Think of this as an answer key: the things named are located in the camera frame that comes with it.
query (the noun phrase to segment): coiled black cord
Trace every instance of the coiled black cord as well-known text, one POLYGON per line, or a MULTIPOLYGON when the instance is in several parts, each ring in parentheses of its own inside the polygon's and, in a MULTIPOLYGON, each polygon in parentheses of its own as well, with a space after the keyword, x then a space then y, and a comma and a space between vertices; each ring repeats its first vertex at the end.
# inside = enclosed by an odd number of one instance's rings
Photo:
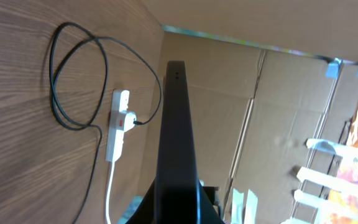
POLYGON ((98 145, 96 147, 96 153, 95 153, 95 156, 94 156, 94 160, 93 160, 93 166, 92 166, 92 171, 91 171, 91 177, 89 178, 89 183, 88 183, 88 188, 86 189, 86 193, 85 193, 85 197, 84 197, 84 200, 83 200, 83 203, 81 205, 81 208, 80 210, 78 211, 73 223, 76 223, 78 217, 80 216, 81 212, 82 212, 82 209, 84 208, 85 206, 85 203, 88 199, 88 195, 89 195, 89 192, 90 192, 90 188, 91 188, 91 184, 92 184, 92 179, 93 179, 93 176, 94 176, 94 169, 96 167, 96 160, 98 158, 98 154, 99 154, 99 146, 100 146, 100 143, 101 143, 101 140, 102 140, 102 136, 103 136, 103 133, 102 133, 102 129, 95 125, 95 124, 92 124, 93 120, 95 119, 95 117, 98 115, 98 112, 100 110, 100 107, 101 107, 101 103, 103 101, 103 97, 104 97, 104 92, 106 91, 106 85, 107 85, 107 79, 108 79, 108 75, 109 75, 109 63, 108 63, 108 58, 107 58, 107 55, 106 55, 106 52, 104 51, 104 48, 102 46, 102 44, 100 43, 100 40, 112 40, 122 46, 124 46, 126 49, 128 49, 129 51, 131 51, 134 55, 136 55, 143 63, 146 64, 146 66, 150 69, 150 71, 153 73, 155 79, 157 80, 157 83, 158 83, 158 87, 160 88, 160 99, 158 101, 158 106, 157 108, 155 109, 154 113, 151 115, 151 117, 145 121, 145 122, 140 122, 140 121, 134 121, 134 124, 136 125, 143 125, 143 124, 147 124, 148 122, 150 122, 155 114, 157 113, 158 109, 160 108, 160 105, 161 105, 161 101, 162 101, 162 87, 161 87, 161 83, 160 83, 160 80, 158 79, 158 76, 157 74, 155 73, 155 71, 153 70, 153 68, 135 51, 133 50, 132 48, 130 48, 128 45, 126 45, 125 43, 121 42, 120 40, 117 40, 113 37, 96 37, 94 36, 90 31, 88 31, 87 29, 85 29, 84 27, 74 23, 74 22, 65 22, 63 24, 61 24, 57 29, 56 31, 53 33, 53 36, 52 36, 52 44, 51 44, 51 48, 50 48, 50 55, 49 55, 49 81, 50 81, 50 106, 51 106, 51 109, 52 109, 52 113, 53 115, 56 117, 56 120, 59 122, 60 125, 62 125, 64 128, 67 128, 69 130, 72 130, 72 131, 81 131, 85 128, 88 128, 88 127, 91 127, 91 128, 96 128, 99 133, 100 133, 100 139, 98 141, 98 145), (53 57, 54 57, 54 53, 55 53, 55 47, 56 47, 56 43, 57 43, 57 40, 59 38, 59 35, 61 33, 61 31, 65 28, 65 27, 68 27, 68 26, 73 26, 73 27, 76 27, 78 28, 79 30, 82 30, 85 34, 87 34, 89 36, 89 39, 86 39, 86 40, 83 40, 81 42, 79 42, 78 44, 76 44, 68 53, 67 55, 64 57, 64 59, 60 62, 59 66, 57 67, 57 69, 55 70, 55 72, 53 72, 53 57), (84 46, 85 44, 89 43, 89 42, 92 42, 94 41, 102 55, 103 55, 103 58, 104 58, 104 64, 105 64, 105 70, 106 70, 106 76, 104 78, 104 84, 103 84, 103 90, 102 90, 102 93, 101 93, 101 96, 100 96, 100 99, 99 99, 99 103, 98 103, 98 106, 96 107, 91 119, 86 123, 86 124, 81 124, 81 123, 78 123, 74 120, 72 120, 66 113, 65 111, 63 110, 61 104, 59 103, 59 100, 58 100, 58 97, 57 97, 57 94, 56 94, 56 83, 57 83, 57 80, 59 78, 59 75, 60 75, 60 72, 63 70, 63 67, 65 66, 65 64, 67 63, 67 61, 70 59, 70 57, 82 46, 84 46), (75 127, 72 127, 72 126, 69 126, 67 125, 66 123, 63 122, 63 120, 61 119, 60 115, 58 114, 57 112, 57 109, 60 111, 60 113, 63 115, 64 118, 67 119, 68 122, 70 122, 72 125, 74 125, 75 127))

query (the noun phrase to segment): white plug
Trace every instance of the white plug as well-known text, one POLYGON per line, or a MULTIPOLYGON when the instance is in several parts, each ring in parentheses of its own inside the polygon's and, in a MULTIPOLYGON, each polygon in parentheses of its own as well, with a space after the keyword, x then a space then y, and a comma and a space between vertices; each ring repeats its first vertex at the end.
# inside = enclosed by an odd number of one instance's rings
POLYGON ((135 126, 136 114, 133 111, 127 111, 128 101, 128 90, 113 91, 106 149, 106 160, 110 162, 116 162, 120 158, 124 133, 135 126))

